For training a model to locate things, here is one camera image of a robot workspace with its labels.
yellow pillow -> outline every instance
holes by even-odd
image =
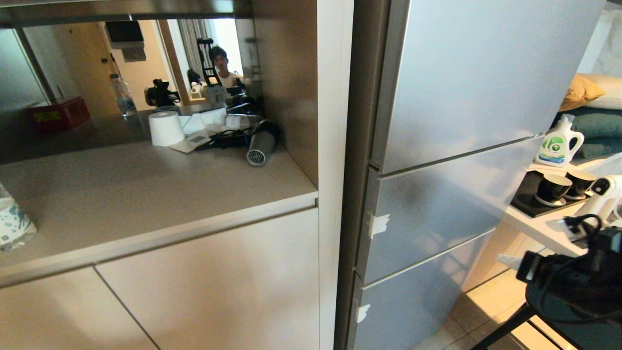
[[[595,82],[582,75],[575,74],[559,111],[563,112],[585,106],[604,94],[605,92]]]

cushion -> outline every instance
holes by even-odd
[[[586,106],[593,108],[606,108],[608,110],[622,110],[622,78],[602,74],[581,74],[593,81],[600,87],[605,95],[588,103]]]
[[[575,78],[572,79],[572,83],[570,83],[559,111],[573,110],[585,106],[604,94],[605,92],[596,83],[582,74],[576,74]]]

white t-shirt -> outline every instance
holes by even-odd
[[[220,75],[220,72],[218,72],[218,77],[220,78],[220,82],[223,84],[225,88],[234,87],[233,84],[235,82],[235,78],[239,78],[242,82],[244,82],[243,76],[241,76],[240,74],[233,73],[233,72],[229,72],[229,76],[226,78],[223,78]]]

curtain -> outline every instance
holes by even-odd
[[[179,31],[182,35],[183,49],[188,58],[188,65],[194,69],[196,73],[203,78],[203,68],[201,66],[201,58],[198,55],[197,38],[210,37],[208,28],[203,19],[178,19]]]

television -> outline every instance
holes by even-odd
[[[106,22],[106,30],[111,42],[143,41],[137,21]]]

